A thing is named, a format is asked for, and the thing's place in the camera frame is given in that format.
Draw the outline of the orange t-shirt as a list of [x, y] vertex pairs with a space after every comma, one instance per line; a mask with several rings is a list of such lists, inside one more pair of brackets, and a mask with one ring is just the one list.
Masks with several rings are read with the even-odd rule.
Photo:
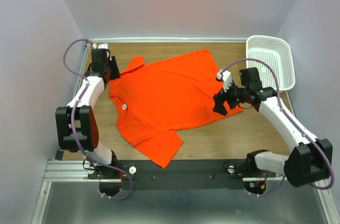
[[120, 134], [155, 164], [167, 167], [183, 143], [177, 131], [223, 119], [213, 111], [214, 94], [222, 87], [218, 70], [207, 49], [150, 64], [141, 56], [132, 58], [109, 83]]

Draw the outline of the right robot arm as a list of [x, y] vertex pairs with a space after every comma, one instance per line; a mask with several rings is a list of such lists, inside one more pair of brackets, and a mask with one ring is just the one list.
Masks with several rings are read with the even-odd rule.
[[214, 112], [225, 116], [229, 110], [248, 103], [271, 122], [290, 150], [287, 156], [268, 150], [248, 153], [244, 164], [248, 176], [269, 171], [286, 177], [294, 187], [334, 178], [332, 144], [308, 131], [282, 103], [276, 90], [263, 87], [257, 68], [240, 70], [241, 87], [227, 70], [220, 70], [216, 79], [223, 87], [214, 95]]

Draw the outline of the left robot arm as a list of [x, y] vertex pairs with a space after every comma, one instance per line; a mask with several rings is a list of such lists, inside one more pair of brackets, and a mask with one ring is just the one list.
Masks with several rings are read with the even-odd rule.
[[66, 106], [55, 111], [59, 147], [82, 154], [91, 163], [89, 170], [99, 171], [107, 179], [116, 175], [123, 177], [118, 170], [116, 154], [100, 143], [94, 115], [94, 106], [109, 81], [120, 77], [108, 44], [92, 48], [91, 63], [79, 76], [81, 86], [76, 95]]

